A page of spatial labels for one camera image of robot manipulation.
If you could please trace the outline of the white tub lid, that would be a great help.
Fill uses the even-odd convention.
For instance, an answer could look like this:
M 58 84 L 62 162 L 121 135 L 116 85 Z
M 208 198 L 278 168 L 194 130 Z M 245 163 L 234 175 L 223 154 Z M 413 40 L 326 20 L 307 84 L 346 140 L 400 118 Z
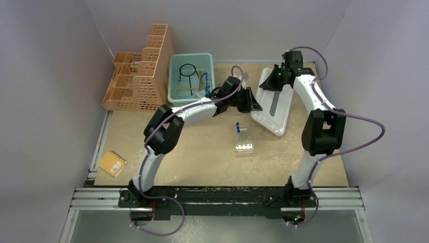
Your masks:
M 282 91 L 268 91 L 258 87 L 255 99 L 262 111 L 252 111 L 251 117 L 274 135 L 282 137 L 286 131 L 292 98 L 293 89 L 290 85 L 285 85 Z

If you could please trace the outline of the blue safety glasses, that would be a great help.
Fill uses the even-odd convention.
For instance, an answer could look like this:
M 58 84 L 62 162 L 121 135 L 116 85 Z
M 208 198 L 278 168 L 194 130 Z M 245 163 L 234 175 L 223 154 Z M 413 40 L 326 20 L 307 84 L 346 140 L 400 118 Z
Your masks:
M 199 78 L 199 90 L 203 90 L 205 94 L 209 94 L 212 91 L 212 85 L 208 78 L 208 72 L 201 72 Z

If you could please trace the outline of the clear well plate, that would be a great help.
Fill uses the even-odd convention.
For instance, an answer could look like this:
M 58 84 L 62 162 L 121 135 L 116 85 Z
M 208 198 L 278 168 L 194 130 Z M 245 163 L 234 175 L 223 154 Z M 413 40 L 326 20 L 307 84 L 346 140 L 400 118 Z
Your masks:
M 249 125 L 243 125 L 240 123 L 241 133 L 237 134 L 236 129 L 236 153 L 238 155 L 251 154 L 254 152 L 254 145 L 252 140 L 251 129 Z

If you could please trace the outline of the amber rubber tubing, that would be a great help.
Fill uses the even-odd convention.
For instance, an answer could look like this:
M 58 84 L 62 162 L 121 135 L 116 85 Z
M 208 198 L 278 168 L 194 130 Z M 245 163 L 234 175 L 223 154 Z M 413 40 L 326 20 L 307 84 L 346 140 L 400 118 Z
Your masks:
M 172 94 L 173 99 L 191 99 L 194 98 L 194 92 L 199 91 L 199 78 L 200 73 L 204 72 L 202 70 L 197 70 L 197 73 L 191 77 L 193 95 L 190 94 L 190 88 L 188 83 L 188 78 L 182 78 L 182 81 L 179 82 L 179 73 L 175 77 L 174 82 L 172 83 Z

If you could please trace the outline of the black ring stand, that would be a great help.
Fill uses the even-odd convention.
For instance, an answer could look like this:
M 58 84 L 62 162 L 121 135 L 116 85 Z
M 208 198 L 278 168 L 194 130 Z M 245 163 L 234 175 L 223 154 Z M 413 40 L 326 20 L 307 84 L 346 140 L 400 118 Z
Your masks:
M 182 78 L 188 78 L 188 83 L 189 83 L 189 88 L 190 88 L 190 94 L 193 95 L 193 90 L 192 90 L 192 82 L 191 82 L 191 77 L 193 75 L 195 75 L 197 73 L 197 69 L 195 67 L 195 65 L 191 64 L 191 63 L 186 63 L 183 64 L 180 68 L 179 68 L 179 82 L 182 81 Z

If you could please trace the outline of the white paper tag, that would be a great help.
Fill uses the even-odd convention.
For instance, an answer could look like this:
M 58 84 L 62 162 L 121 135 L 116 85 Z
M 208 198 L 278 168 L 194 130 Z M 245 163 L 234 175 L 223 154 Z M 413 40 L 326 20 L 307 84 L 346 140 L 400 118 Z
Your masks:
M 199 90 L 194 92 L 194 97 L 197 99 L 201 99 L 207 95 L 206 90 Z

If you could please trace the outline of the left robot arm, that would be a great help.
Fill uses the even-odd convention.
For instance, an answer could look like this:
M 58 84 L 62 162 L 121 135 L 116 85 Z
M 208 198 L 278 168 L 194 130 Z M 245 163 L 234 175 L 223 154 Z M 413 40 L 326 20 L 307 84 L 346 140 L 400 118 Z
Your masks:
M 127 187 L 133 203 L 138 207 L 149 204 L 149 190 L 154 186 L 160 163 L 176 147 L 184 126 L 217 116 L 229 107 L 237 108 L 240 113 L 262 111 L 251 88 L 245 88 L 242 84 L 243 80 L 230 76 L 222 86 L 193 103 L 173 108 L 159 106 L 144 129 L 143 159 Z

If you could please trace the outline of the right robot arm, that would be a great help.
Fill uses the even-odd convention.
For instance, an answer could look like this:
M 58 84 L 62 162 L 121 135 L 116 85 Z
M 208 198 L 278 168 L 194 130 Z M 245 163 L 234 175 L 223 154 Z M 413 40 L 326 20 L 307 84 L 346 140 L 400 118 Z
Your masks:
M 256 100 L 263 111 L 251 112 L 251 117 L 264 128 L 281 137 L 295 94 L 301 98 L 308 118 L 301 135 L 304 149 L 295 172 L 288 178 L 282 197 L 296 206 L 312 197 L 314 178 L 324 159 L 341 147 L 346 113 L 328 101 L 318 85 L 319 77 L 306 68 L 300 47 L 286 51 L 280 65 L 264 68 L 256 91 Z

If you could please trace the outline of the teal plastic tub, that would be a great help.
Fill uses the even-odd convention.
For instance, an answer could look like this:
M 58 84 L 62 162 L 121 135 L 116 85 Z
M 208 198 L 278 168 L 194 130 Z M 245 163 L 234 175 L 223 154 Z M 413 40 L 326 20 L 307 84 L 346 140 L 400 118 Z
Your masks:
M 171 56 L 167 98 L 173 106 L 195 102 L 215 87 L 213 59 L 210 53 Z

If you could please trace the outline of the orange plastic rack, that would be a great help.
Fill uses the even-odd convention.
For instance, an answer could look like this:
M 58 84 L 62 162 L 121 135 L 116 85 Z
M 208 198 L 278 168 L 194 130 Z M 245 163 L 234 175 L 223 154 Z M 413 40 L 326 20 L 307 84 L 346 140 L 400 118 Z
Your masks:
M 169 61 L 174 54 L 168 24 L 152 24 L 140 52 L 117 52 L 115 71 L 102 101 L 108 111 L 155 111 L 168 104 Z

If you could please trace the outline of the orange spiral notebook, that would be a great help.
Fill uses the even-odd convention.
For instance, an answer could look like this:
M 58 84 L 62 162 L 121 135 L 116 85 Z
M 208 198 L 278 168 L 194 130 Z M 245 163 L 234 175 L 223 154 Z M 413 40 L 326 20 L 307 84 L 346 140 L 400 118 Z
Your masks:
M 126 159 L 113 150 L 105 153 L 98 161 L 98 167 L 112 177 L 117 177 L 126 164 Z

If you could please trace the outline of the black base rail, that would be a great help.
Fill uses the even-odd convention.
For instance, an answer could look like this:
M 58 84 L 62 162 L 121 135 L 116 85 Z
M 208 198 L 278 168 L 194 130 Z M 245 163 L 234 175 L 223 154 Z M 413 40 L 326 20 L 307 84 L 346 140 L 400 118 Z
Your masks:
M 309 189 L 284 186 L 153 186 L 143 195 L 129 185 L 119 192 L 118 206 L 136 220 L 171 216 L 259 216 L 300 223 L 305 210 L 317 206 Z

